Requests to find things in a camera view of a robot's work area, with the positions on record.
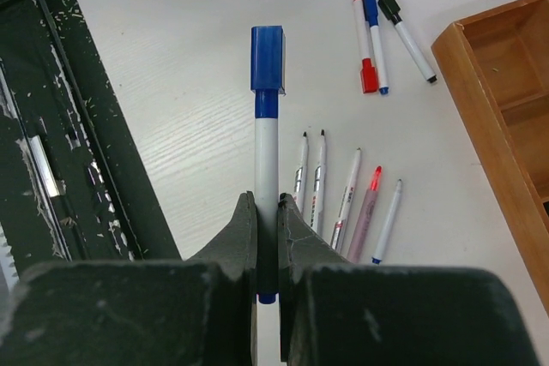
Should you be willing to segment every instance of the pink pen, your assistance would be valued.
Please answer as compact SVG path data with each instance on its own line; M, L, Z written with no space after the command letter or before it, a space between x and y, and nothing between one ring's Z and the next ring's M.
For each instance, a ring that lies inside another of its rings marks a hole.
M374 213L374 206L376 206L377 188L379 187L381 172L382 168L381 166L378 166L374 172L374 176L371 178L370 188L366 190L362 208L360 208L359 221L357 222L357 227L354 229L351 247L347 253L347 260L352 263L358 263L360 261L360 256L362 255L362 248L364 248L364 241L366 240L366 232L368 232L371 216Z

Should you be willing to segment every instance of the table surface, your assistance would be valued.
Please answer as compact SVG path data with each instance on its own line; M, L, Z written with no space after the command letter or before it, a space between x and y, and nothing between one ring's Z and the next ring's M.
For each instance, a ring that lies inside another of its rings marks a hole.
M326 130L323 237L329 239L356 147L363 149L352 229L377 165L384 175L363 261L370 260L397 178L405 183L387 264L482 267L512 291L549 363L549 321L442 76L428 85L394 28L381 32L388 97L364 96L352 0L79 0L183 257L230 219L253 189L250 28L283 25L280 189L291 192L299 138L311 170ZM398 0L427 59L453 20L512 0ZM350 242L347 233L343 250ZM260 364L278 364L278 309L260 306Z

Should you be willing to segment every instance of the pen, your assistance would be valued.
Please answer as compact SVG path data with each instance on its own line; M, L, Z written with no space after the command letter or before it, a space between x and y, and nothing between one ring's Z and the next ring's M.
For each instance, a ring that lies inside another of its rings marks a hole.
M353 0L354 22L359 37L360 59L362 60L360 79L362 80L362 93L374 93L377 91L376 68L371 64L370 46L368 46L368 32L366 32L366 19L362 0Z
M362 248L364 248L364 240L366 240L366 232L370 226L371 216L374 213L374 206L376 206L377 200L377 188L379 187L379 179L381 178L382 168L378 166L374 172L374 176L371 178L370 188L366 190L362 207L360 208L359 221L357 227L354 229L353 240L349 252L347 253L347 259L352 263L358 263L360 256L362 255Z
M387 213L387 218L385 218L385 223L383 223L383 229L377 240L376 251L371 257L371 262L378 265L383 260L383 255L385 249L387 248L387 242L389 241L389 236L391 230L393 229L393 223L395 222L396 210L398 205L401 202L402 196L402 180L398 179L396 182L395 193L393 194L393 200L389 206L389 212Z
M368 25L370 25L371 45L374 50L374 59L376 61L379 92L381 94L387 94L389 93L389 78L385 67L385 57L383 56L379 22L377 21L377 2L376 0L363 0L363 2L366 20L368 20Z
M377 3L379 4L379 8L385 17L392 21L395 25L396 31L408 49L408 52L412 55L415 64L418 65L419 71L423 77L425 77L429 83L434 83L437 81L437 76L432 70L431 65L427 62L427 59L425 59L423 53L421 53L418 44L415 43L415 40L413 40L412 35L404 24L404 21L402 21L402 18L399 16L398 12L401 11L401 7L398 5L396 0L379 0Z
M307 182L307 158L309 156L309 144L307 142L307 132L303 132L301 139L301 157L299 159L298 169L295 171L295 183L293 185L293 200L298 206L298 210L303 214L303 202L305 200L305 184Z
M343 199L341 199L340 213L337 221L334 225L334 233L332 234L332 241L330 246L337 253L341 253L341 246L345 238L345 229L347 227L347 220L349 219L349 212L351 211L351 204L353 203L354 189L357 185L357 177L360 170L360 159L362 151L358 148L354 154L353 164L347 179L347 186L343 191Z
M250 88L256 93L257 295L274 303L278 291L278 95L284 94L282 26L251 29Z
M326 136L320 132L320 152L315 169L315 186L312 195L311 229L321 234L324 214L324 179L326 177Z

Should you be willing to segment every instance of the white tabletop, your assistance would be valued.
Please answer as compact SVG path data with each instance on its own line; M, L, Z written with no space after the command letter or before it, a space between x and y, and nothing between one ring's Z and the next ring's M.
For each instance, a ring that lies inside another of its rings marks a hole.
M549 363L546 312L430 53L451 21L512 0L398 0L439 82L425 82L380 16L388 97L360 91L352 0L79 1L183 257L225 225L238 194L253 189L250 28L281 24L287 36L281 191L292 191L299 137L311 136L311 170L325 129L329 239L353 150L362 147L349 232L375 166L384 167L363 261L370 260L401 177L405 191L386 263L494 272L518 302L540 360ZM306 215L310 184L307 196ZM278 364L278 309L258 312L260 364Z

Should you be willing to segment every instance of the wooden box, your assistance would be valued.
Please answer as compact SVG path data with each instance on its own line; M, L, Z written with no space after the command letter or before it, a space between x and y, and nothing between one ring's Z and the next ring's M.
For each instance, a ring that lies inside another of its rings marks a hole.
M549 0L455 21L432 50L549 312Z

